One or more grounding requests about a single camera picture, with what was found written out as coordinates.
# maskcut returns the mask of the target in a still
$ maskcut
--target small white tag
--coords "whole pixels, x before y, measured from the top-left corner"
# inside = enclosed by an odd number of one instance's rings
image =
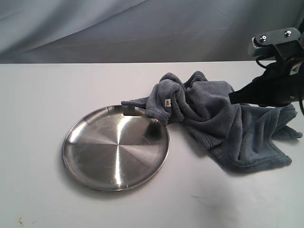
[[[165,99],[165,107],[171,107],[171,99]]]
[[[295,65],[292,66],[291,70],[290,70],[290,74],[289,75],[295,75],[299,72],[300,66],[302,65],[303,62],[301,63],[297,63]]]

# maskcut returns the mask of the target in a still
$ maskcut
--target table surface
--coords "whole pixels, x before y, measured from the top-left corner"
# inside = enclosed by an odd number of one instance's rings
[[[186,81],[196,70],[235,89],[263,72],[255,62],[0,65],[0,227],[303,227],[303,139],[276,142],[290,166],[233,174],[175,123],[167,161],[138,188],[101,193],[66,173],[61,146],[76,121],[148,96],[167,72]],[[304,118],[289,126],[303,131]]]

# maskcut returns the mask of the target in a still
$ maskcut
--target fleece towel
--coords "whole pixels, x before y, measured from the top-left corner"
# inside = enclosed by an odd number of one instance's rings
[[[208,81],[200,71],[185,83],[167,73],[149,97],[122,101],[122,105],[145,108],[147,117],[164,125],[181,122],[210,156],[230,171],[250,173],[289,165],[292,160],[272,139],[302,137],[286,126],[295,118],[295,108],[231,105],[230,92],[230,84]]]

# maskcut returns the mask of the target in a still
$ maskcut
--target fabric backdrop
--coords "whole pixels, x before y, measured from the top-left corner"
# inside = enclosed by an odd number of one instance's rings
[[[0,63],[248,60],[303,0],[1,0]]]

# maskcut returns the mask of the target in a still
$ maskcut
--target round tray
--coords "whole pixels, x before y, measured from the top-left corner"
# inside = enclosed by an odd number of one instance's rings
[[[151,178],[167,158],[169,135],[143,113],[141,108],[109,106],[78,121],[62,147],[68,172],[100,191],[131,189]]]

